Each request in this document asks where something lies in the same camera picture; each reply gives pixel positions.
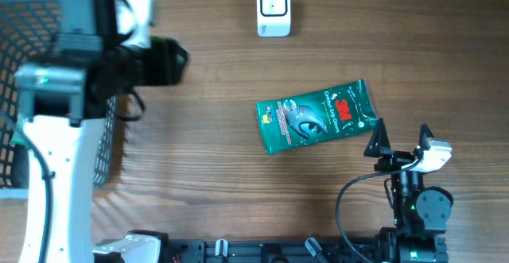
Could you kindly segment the green 3M gloves package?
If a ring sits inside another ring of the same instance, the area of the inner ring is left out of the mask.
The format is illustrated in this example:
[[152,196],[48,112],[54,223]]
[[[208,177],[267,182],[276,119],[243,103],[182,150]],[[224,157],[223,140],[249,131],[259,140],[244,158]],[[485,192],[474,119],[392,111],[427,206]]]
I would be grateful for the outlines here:
[[370,132],[378,119],[364,79],[257,102],[256,110],[264,149],[269,155]]

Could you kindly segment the green lid plastic jar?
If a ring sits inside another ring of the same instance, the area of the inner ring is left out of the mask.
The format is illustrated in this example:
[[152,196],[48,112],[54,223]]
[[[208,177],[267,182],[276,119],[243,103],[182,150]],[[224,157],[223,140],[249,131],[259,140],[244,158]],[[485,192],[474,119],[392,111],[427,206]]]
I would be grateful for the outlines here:
[[152,38],[155,51],[154,83],[156,86],[177,85],[181,82],[188,63],[188,51],[174,38]]

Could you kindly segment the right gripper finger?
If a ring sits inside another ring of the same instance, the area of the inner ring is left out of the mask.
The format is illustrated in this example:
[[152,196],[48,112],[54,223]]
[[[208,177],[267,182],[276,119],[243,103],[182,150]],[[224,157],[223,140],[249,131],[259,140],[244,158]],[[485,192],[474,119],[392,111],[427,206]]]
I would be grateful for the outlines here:
[[383,118],[379,118],[375,123],[373,134],[363,155],[365,157],[385,157],[386,155],[391,155],[390,142]]
[[426,123],[421,124],[419,132],[419,149],[429,149],[429,140],[433,139],[434,135]]

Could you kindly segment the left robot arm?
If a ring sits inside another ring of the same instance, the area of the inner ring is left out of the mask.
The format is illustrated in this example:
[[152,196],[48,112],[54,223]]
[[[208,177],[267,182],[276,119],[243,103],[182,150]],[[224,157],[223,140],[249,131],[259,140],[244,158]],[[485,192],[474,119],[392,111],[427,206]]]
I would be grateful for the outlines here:
[[136,231],[93,246],[95,160],[107,102],[153,83],[153,0],[57,0],[52,52],[16,72],[17,128],[31,149],[23,262],[159,262],[165,237]]

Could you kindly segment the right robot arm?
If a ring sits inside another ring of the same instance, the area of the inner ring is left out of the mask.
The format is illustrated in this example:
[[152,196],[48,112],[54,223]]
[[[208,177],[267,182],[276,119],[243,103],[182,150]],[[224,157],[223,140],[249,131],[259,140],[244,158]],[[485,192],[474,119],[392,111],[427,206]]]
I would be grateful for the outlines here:
[[384,121],[380,118],[364,151],[378,160],[376,172],[390,174],[386,195],[394,214],[394,226],[383,227],[375,236],[374,262],[446,263],[446,223],[453,196],[440,187],[426,187],[424,175],[441,169],[452,156],[451,145],[433,136],[421,125],[413,152],[393,150]]

